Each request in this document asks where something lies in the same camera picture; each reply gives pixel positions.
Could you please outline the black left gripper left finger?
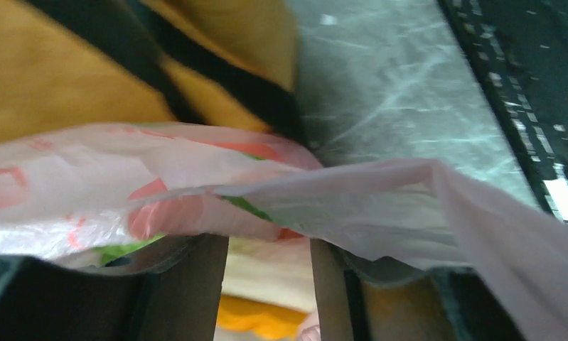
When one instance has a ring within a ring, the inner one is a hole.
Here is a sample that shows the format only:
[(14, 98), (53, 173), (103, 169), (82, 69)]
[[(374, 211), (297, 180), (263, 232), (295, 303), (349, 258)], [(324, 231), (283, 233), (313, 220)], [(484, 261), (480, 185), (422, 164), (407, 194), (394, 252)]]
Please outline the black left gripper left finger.
[(227, 246), (167, 237), (82, 269), (0, 256), (0, 340), (211, 340)]

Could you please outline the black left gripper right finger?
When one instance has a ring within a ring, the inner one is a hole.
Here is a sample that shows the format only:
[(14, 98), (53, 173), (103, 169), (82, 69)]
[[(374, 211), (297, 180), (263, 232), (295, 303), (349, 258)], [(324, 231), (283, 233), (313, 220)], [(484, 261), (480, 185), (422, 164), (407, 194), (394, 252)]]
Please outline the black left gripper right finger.
[(310, 245), (322, 340), (523, 339), (472, 268), (420, 270)]

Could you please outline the orange ruffled food piece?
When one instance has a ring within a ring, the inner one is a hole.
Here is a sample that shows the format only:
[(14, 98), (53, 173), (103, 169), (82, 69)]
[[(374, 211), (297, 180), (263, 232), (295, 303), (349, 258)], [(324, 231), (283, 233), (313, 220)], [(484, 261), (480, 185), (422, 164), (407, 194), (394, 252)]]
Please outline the orange ruffled food piece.
[(246, 298), (221, 295), (216, 325), (260, 340), (292, 340), (309, 314)]

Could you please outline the pink plastic bag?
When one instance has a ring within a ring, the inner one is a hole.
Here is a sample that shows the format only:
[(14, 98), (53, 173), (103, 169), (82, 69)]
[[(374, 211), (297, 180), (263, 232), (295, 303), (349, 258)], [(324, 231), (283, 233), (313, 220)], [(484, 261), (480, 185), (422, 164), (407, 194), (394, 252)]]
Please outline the pink plastic bag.
[(568, 225), (439, 161), (324, 168), (281, 137), (176, 123), (0, 144), (0, 254), (285, 229), (369, 260), (470, 264), (527, 340), (568, 340)]

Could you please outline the brown paper grocery bag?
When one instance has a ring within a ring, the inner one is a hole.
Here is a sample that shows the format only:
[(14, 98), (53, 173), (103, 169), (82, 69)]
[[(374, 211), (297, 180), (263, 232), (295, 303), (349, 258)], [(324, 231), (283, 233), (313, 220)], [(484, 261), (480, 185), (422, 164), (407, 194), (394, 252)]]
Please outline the brown paper grocery bag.
[(306, 144), (284, 1), (0, 1), (0, 142), (180, 121)]

